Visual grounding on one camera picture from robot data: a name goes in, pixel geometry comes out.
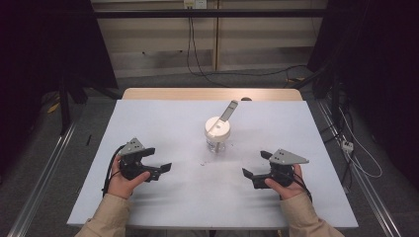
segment person's right hand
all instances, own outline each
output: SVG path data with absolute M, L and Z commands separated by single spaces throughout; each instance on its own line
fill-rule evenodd
M 146 171 L 132 180 L 127 180 L 120 171 L 119 162 L 121 158 L 121 156 L 117 155 L 112 164 L 113 175 L 109 183 L 108 194 L 128 199 L 132 195 L 133 189 L 145 182 L 151 174 Z
M 298 164 L 294 164 L 293 171 L 295 173 L 294 178 L 302 183 L 301 167 Z M 265 184 L 276 191 L 282 199 L 292 198 L 304 192 L 304 189 L 296 182 L 293 182 L 288 187 L 283 187 L 273 179 L 266 179 Z

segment white table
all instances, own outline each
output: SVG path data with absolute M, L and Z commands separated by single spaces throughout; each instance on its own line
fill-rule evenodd
M 239 102 L 220 154 L 208 151 L 204 126 L 229 101 L 118 101 L 80 196 L 68 219 L 83 225 L 102 198 L 115 150 L 137 137 L 155 147 L 149 166 L 173 163 L 158 182 L 138 187 L 128 226 L 187 229 L 281 229 L 288 225 L 272 190 L 254 190 L 242 168 L 269 173 L 260 150 L 284 148 L 310 160 L 301 165 L 319 216 L 335 227 L 357 227 L 306 102 Z

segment wire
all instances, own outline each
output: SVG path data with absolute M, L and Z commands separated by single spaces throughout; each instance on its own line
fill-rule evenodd
M 195 60 L 197 61 L 198 68 L 200 69 L 201 74 L 197 74 L 197 73 L 193 72 L 193 71 L 191 70 L 190 65 L 189 65 L 189 53 L 190 53 L 190 50 L 191 50 L 191 39 L 192 39 L 193 44 L 194 44 Z M 188 63 L 188 69 L 189 69 L 189 71 L 190 71 L 193 75 L 196 75 L 196 76 L 203 76 L 203 77 L 204 77 L 207 81 L 211 82 L 212 84 L 215 84 L 215 85 L 217 85 L 217 86 L 221 86 L 221 87 L 226 87 L 226 88 L 229 88 L 229 86 L 226 86 L 226 85 L 224 85 L 224 84 L 217 83 L 217 82 L 214 82 L 214 81 L 210 80 L 210 79 L 207 77 L 207 75 L 203 72 L 203 70 L 202 70 L 202 68 L 201 68 L 201 65 L 200 65 L 200 62 L 198 61 L 198 56 L 197 56 L 197 46 L 196 46 L 196 44 L 195 44 L 194 20 L 193 20 L 192 18 L 189 18 L 189 42 L 188 42 L 188 55 L 187 55 L 187 63 Z
M 327 131 L 328 129 L 330 129 L 331 127 L 333 127 L 335 125 L 335 123 L 334 122 L 332 122 L 332 124 L 330 124 L 329 126 L 327 126 L 327 127 L 324 127 L 323 129 L 321 129 L 321 130 L 319 130 L 318 131 L 318 133 L 323 133 L 323 132 L 325 132 L 325 131 Z
M 342 155 L 343 155 L 343 157 L 345 157 L 345 153 L 344 153 L 344 151 L 343 151 L 343 149 L 340 149 L 341 150 L 341 152 L 342 152 Z M 347 161 L 346 159 L 345 159 L 345 161 L 346 161 L 346 168 L 345 168 L 345 173 L 343 174 L 343 176 L 342 176 L 342 179 L 341 179 L 341 185 L 343 186 L 343 183 L 344 183 L 344 181 L 345 181 L 345 178 L 346 178 L 346 174 L 348 174 L 348 171 L 349 171 L 349 186 L 348 186 L 348 189 L 350 190 L 351 188 L 352 188 L 352 171 L 351 171 L 351 164 L 353 163 L 352 162 L 352 160 L 353 160 L 353 156 L 354 156 L 354 154 L 355 154 L 355 150 L 353 150 L 352 151 L 352 153 L 351 153 L 351 156 L 352 156 L 352 159 L 350 159 L 349 161 Z
M 354 131 L 354 119 L 352 118 L 352 115 L 349 111 L 346 112 L 346 114 L 349 116 L 349 119 L 351 120 L 351 126 L 349 126 L 349 130 L 351 131 L 351 139 L 349 139 L 352 143 L 354 143 L 354 136 L 352 133 L 355 133 Z
M 288 179 L 290 181 L 293 181 L 296 184 L 298 184 L 300 187 L 302 187 L 305 190 L 305 192 L 307 193 L 308 198 L 310 198 L 311 202 L 313 202 L 313 198 L 311 196 L 311 192 L 308 190 L 307 186 L 305 185 L 304 179 L 300 175 L 298 175 L 296 173 L 293 173 L 295 176 L 299 177 L 299 179 L 301 180 L 301 182 L 299 180 L 297 180 L 295 177 L 291 177 L 291 176 L 289 176 L 287 174 L 284 174 L 282 172 L 278 172 L 276 174 L 282 175 L 284 178 L 286 178 L 286 179 Z
M 109 183 L 111 182 L 111 178 L 117 174 L 118 172 L 116 172 L 114 175 L 111 176 L 111 178 L 109 178 L 109 175 L 111 174 L 111 170 L 112 170 L 112 164 L 114 164 L 114 160 L 115 157 L 117 156 L 118 152 L 120 152 L 120 150 L 122 150 L 125 147 L 125 145 L 120 146 L 114 153 L 114 155 L 111 158 L 111 162 L 109 163 L 108 166 L 108 172 L 106 173 L 106 178 L 105 178 L 105 184 L 104 187 L 102 188 L 102 193 L 103 193 L 103 197 L 105 196 L 105 194 L 108 192 L 108 188 L 109 188 Z
M 329 141 L 332 141 L 332 140 L 334 140 L 334 139 L 336 139 L 336 138 L 340 138 L 340 137 L 341 137 L 341 135 L 342 135 L 342 133 L 343 133 L 343 131 L 344 131 L 344 128 L 345 128 L 345 126 L 344 126 L 343 124 L 341 124 L 341 125 L 339 126 L 339 129 L 337 129 L 336 134 L 335 134 L 334 136 L 330 137 L 329 139 L 324 140 L 324 141 L 323 141 L 323 143 L 324 143 L 324 144 L 326 144 L 326 143 L 328 143 Z
M 348 126 L 348 121 L 346 120 L 342 110 L 339 108 L 340 113 L 343 116 L 343 120 L 345 121 L 345 124 Z M 351 133 L 351 135 L 353 136 L 354 140 L 367 152 L 367 154 L 373 159 L 373 161 L 376 163 L 377 167 L 379 168 L 379 174 L 378 175 L 372 175 L 370 173 L 368 173 L 367 171 L 365 171 L 360 165 L 358 165 L 354 159 L 351 157 L 351 155 L 348 153 L 348 151 L 346 151 L 346 153 L 348 154 L 348 158 L 353 162 L 354 166 L 357 167 L 358 169 L 360 169 L 364 174 L 366 174 L 367 176 L 370 176 L 372 178 L 379 178 L 382 176 L 382 168 L 379 165 L 378 161 L 376 160 L 376 158 L 374 158 L 374 156 L 361 144 L 361 142 L 357 139 L 357 137 L 355 136 L 355 134 L 352 132 L 352 130 L 349 128 L 349 132 Z
M 189 63 L 190 51 L 191 51 L 191 42 L 194 46 L 195 60 L 197 61 L 200 73 L 192 71 L 191 65 Z M 240 72 L 209 72 L 209 73 L 205 73 L 202 70 L 200 62 L 198 60 L 197 47 L 196 47 L 196 43 L 195 43 L 194 20 L 192 18 L 189 18 L 189 42 L 188 42 L 188 51 L 187 51 L 187 65 L 188 65 L 188 70 L 191 72 L 191 74 L 196 75 L 196 76 L 203 76 L 203 77 L 206 78 L 207 81 L 209 81 L 209 82 L 211 82 L 215 85 L 218 85 L 218 86 L 221 86 L 221 87 L 227 87 L 227 88 L 229 88 L 229 86 L 226 86 L 226 85 L 221 84 L 221 83 L 214 82 L 214 81 L 210 80 L 208 78 L 208 76 L 212 76 L 212 75 L 239 75 L 239 76 L 255 76 L 255 77 L 258 77 L 258 76 L 276 75 L 276 74 L 286 72 L 287 73 L 287 84 L 284 86 L 284 88 L 286 88 L 289 81 L 291 80 L 289 78 L 289 74 L 288 74 L 289 70 L 291 70 L 293 68 L 297 68 L 297 67 L 305 67 L 305 68 L 307 67 L 307 65 L 300 64 L 300 65 L 294 65 L 294 66 L 287 67 L 286 69 L 282 69 L 282 70 L 278 70 L 278 71 L 274 71 L 274 72 L 267 72 L 267 73 L 240 73 Z

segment black cable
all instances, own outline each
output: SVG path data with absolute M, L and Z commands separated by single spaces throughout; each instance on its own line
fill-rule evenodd
M 341 125 L 340 125 L 340 127 L 339 127 L 339 129 L 338 129 L 338 131 L 336 132 L 336 134 L 335 134 L 334 136 L 330 137 L 329 139 L 324 140 L 324 141 L 323 141 L 323 143 L 324 143 L 324 144 L 326 144 L 326 143 L 328 143 L 328 142 L 330 142 L 330 141 L 332 141 L 332 140 L 334 140 L 334 139 L 336 139 L 336 138 L 340 137 L 340 136 L 341 136 L 341 134 L 342 134 L 342 133 L 343 133 L 343 131 L 344 131 L 344 127 L 345 127 L 345 124 L 341 124 Z
M 197 61 L 200 73 L 196 73 L 196 72 L 192 71 L 191 65 L 189 63 L 189 55 L 190 55 L 190 51 L 191 51 L 191 41 L 192 41 L 193 46 L 194 46 L 195 60 Z M 193 74 L 195 76 L 203 76 L 203 77 L 206 78 L 207 81 L 211 82 L 212 84 L 215 84 L 215 85 L 218 85 L 218 86 L 221 86 L 221 87 L 226 87 L 226 88 L 229 88 L 229 86 L 226 86 L 226 85 L 221 84 L 221 83 L 214 82 L 214 81 L 210 80 L 208 78 L 208 76 L 212 76 L 212 75 L 239 75 L 239 76 L 256 76 L 257 77 L 257 76 L 270 76 L 270 75 L 275 75 L 275 74 L 279 74 L 279 73 L 282 73 L 282 72 L 286 72 L 287 73 L 287 84 L 286 84 L 286 86 L 287 86 L 288 82 L 290 80 L 289 74 L 288 74 L 288 71 L 290 69 L 297 68 L 297 67 L 305 67 L 305 68 L 307 67 L 307 65 L 302 65 L 302 64 L 301 65 L 294 65 L 294 66 L 290 66 L 286 69 L 282 69 L 282 70 L 279 70 L 279 71 L 268 72 L 268 73 L 260 73 L 260 74 L 240 73 L 240 72 L 209 72 L 209 73 L 204 73 L 204 71 L 201 68 L 200 62 L 198 60 L 197 47 L 196 47 L 196 43 L 195 43 L 194 20 L 192 18 L 189 18 L 189 42 L 188 42 L 188 51 L 187 51 L 187 65 L 188 65 L 188 70 L 190 71 L 191 74 Z
M 332 124 L 330 124 L 329 126 L 324 127 L 323 129 L 319 130 L 318 133 L 321 134 L 321 133 L 325 132 L 326 130 L 330 129 L 331 127 L 333 127 L 334 125 L 335 125 L 335 123 L 332 122 Z
M 352 161 L 354 160 L 354 156 L 355 156 L 355 143 L 354 143 L 354 136 L 352 135 L 352 133 L 354 133 L 354 121 L 353 121 L 353 118 L 352 118 L 352 115 L 351 115 L 351 113 L 349 112 L 349 106 L 348 106 L 348 110 L 347 110 L 347 112 L 344 114 L 344 116 L 345 115 L 348 115 L 349 116 L 349 118 L 350 118 L 350 127 L 348 127 L 352 132 L 350 132 L 351 133 L 351 135 L 350 135 L 350 141 L 352 142 L 352 144 L 354 145 L 354 149 L 352 150 L 352 152 L 351 152 L 351 154 L 350 154 L 350 159 L 349 159 L 349 161 L 346 159 L 346 157 L 345 157 L 345 153 L 343 152 L 343 150 L 341 149 L 341 151 L 342 151 L 342 155 L 343 155 L 343 157 L 344 157 L 344 159 L 345 159 L 345 161 L 347 162 L 347 166 L 346 166 L 346 169 L 345 169 L 345 173 L 344 173 L 344 175 L 343 175 L 343 177 L 342 177 L 342 180 L 341 180 L 341 184 L 343 185 L 343 182 L 345 181 L 345 178 L 346 178 L 346 174 L 348 173 L 348 171 L 349 171 L 349 178 L 350 178 L 350 183 L 349 183 L 349 187 L 348 187 L 348 189 L 350 190 L 351 188 L 352 188 L 352 172 L 351 172 L 351 164 L 352 164 Z
M 195 60 L 197 61 L 198 68 L 200 69 L 201 74 L 197 74 L 197 73 L 193 72 L 191 70 L 190 65 L 189 65 L 189 53 L 190 53 L 190 50 L 191 50 L 191 39 L 192 39 L 193 44 L 194 44 Z M 195 44 L 194 20 L 192 18 L 189 18 L 189 43 L 188 43 L 187 63 L 188 63 L 188 69 L 193 75 L 203 76 L 208 82 L 210 82 L 212 84 L 215 84 L 215 85 L 221 86 L 221 87 L 225 87 L 225 88 L 229 88 L 229 86 L 226 86 L 224 84 L 217 83 L 217 82 L 214 82 L 214 81 L 210 80 L 207 77 L 207 75 L 203 72 L 203 70 L 201 69 L 201 65 L 200 65 L 200 62 L 198 61 L 198 56 L 197 56 L 197 47 L 196 47 L 196 44 Z
M 298 174 L 294 173 L 295 176 L 297 176 L 297 177 L 299 177 L 301 179 L 301 182 L 300 182 L 295 177 L 290 177 L 287 174 L 284 174 L 284 173 L 281 173 L 281 172 L 280 173 L 277 173 L 277 174 L 281 174 L 286 179 L 289 179 L 290 181 L 293 181 L 296 184 L 298 184 L 299 186 L 301 186 L 305 190 L 305 192 L 307 193 L 308 198 L 310 198 L 310 201 L 313 202 L 313 198 L 311 196 L 311 192 L 308 190 L 307 186 L 305 185 L 304 179 L 301 176 L 299 176 Z
M 108 192 L 108 188 L 109 188 L 109 183 L 111 182 L 111 178 L 117 174 L 118 172 L 116 172 L 114 175 L 111 176 L 111 178 L 109 178 L 109 175 L 111 174 L 111 170 L 112 170 L 112 164 L 114 164 L 114 160 L 115 157 L 117 156 L 118 152 L 120 152 L 120 150 L 122 150 L 125 147 L 125 145 L 120 146 L 114 153 L 114 155 L 111 158 L 111 162 L 109 163 L 109 167 L 108 167 L 108 172 L 106 173 L 106 178 L 105 178 L 105 184 L 104 187 L 102 188 L 102 197 L 105 196 L 105 194 Z

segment sleeve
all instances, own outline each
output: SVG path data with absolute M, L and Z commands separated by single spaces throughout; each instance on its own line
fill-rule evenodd
M 88 219 L 76 237 L 125 236 L 129 217 L 128 200 L 106 194 L 91 219 Z
M 320 219 L 306 193 L 281 200 L 281 209 L 290 225 L 291 237 L 342 237 L 338 230 Z

